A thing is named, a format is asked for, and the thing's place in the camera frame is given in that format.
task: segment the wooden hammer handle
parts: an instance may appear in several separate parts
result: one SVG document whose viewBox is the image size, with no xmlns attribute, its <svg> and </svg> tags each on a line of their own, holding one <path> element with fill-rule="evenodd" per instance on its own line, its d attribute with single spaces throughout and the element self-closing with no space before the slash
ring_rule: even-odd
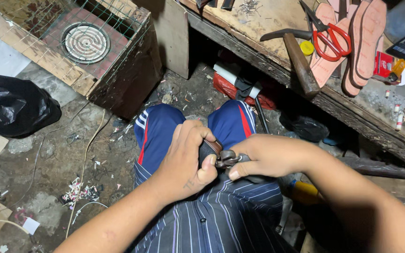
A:
<svg viewBox="0 0 405 253">
<path fill-rule="evenodd" d="M 307 97 L 317 95 L 321 88 L 315 80 L 311 67 L 302 53 L 295 36 L 292 33 L 284 34 L 284 43 L 304 94 L 306 94 Z"/>
</svg>

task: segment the black plastic bag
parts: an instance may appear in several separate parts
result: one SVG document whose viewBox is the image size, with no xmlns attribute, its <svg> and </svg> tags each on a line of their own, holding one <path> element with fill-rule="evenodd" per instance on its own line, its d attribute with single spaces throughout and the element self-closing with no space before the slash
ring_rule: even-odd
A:
<svg viewBox="0 0 405 253">
<path fill-rule="evenodd" d="M 294 131 L 301 139 L 311 142 L 319 142 L 329 135 L 329 129 L 325 125 L 307 116 L 297 115 L 290 118 L 282 112 L 279 122 L 286 129 Z"/>
<path fill-rule="evenodd" d="M 25 137 L 62 116 L 59 102 L 29 80 L 0 76 L 0 135 Z"/>
</svg>

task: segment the red stripe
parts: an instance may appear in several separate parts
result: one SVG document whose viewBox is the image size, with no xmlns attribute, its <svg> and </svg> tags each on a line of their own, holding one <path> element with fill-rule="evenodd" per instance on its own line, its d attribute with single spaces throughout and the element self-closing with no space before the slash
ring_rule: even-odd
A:
<svg viewBox="0 0 405 253">
<path fill-rule="evenodd" d="M 140 152 L 139 160 L 138 160 L 138 163 L 140 165 L 142 165 L 142 162 L 143 162 L 143 154 L 144 154 L 145 144 L 146 144 L 146 141 L 148 140 L 148 121 L 149 121 L 149 119 L 146 120 L 145 138 L 144 138 L 144 141 L 143 141 L 142 151 Z"/>
<path fill-rule="evenodd" d="M 240 106 L 239 109 L 240 109 L 240 116 L 242 116 L 243 130 L 245 131 L 246 138 L 248 138 L 251 135 L 251 129 L 249 129 L 248 121 L 246 120 L 245 114 L 243 113 L 243 110 Z"/>
</svg>

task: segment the wooden workbench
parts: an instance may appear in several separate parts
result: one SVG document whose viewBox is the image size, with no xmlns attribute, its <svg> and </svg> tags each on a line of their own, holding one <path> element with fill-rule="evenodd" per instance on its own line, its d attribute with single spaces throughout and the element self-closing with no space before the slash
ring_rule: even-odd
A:
<svg viewBox="0 0 405 253">
<path fill-rule="evenodd" d="M 313 0 L 305 0 L 313 6 Z M 268 74 L 270 77 L 297 90 L 299 82 L 294 72 L 283 39 L 259 42 L 262 34 L 283 28 L 307 30 L 305 13 L 297 0 L 260 0 L 257 12 L 245 17 L 239 12 L 242 0 L 236 0 L 231 12 L 205 6 L 197 8 L 195 0 L 180 0 L 188 9 L 191 27 L 229 49 L 240 58 Z M 389 99 L 385 90 L 391 90 Z M 396 117 L 393 107 L 405 107 L 405 86 L 386 86 L 370 79 L 360 94 L 349 98 L 341 90 L 341 79 L 330 78 L 320 94 L 311 102 L 369 140 L 405 161 L 405 124 L 395 131 Z"/>
</svg>

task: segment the tattoo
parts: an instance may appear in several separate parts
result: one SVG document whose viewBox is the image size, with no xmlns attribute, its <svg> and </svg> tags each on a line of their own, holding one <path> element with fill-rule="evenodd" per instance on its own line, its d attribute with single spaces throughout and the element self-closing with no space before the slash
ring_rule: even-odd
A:
<svg viewBox="0 0 405 253">
<path fill-rule="evenodd" d="M 185 185 L 183 186 L 183 188 L 188 187 L 190 190 L 192 189 L 192 187 L 195 183 L 192 182 L 190 179 L 187 180 L 187 183 L 185 183 Z"/>
</svg>

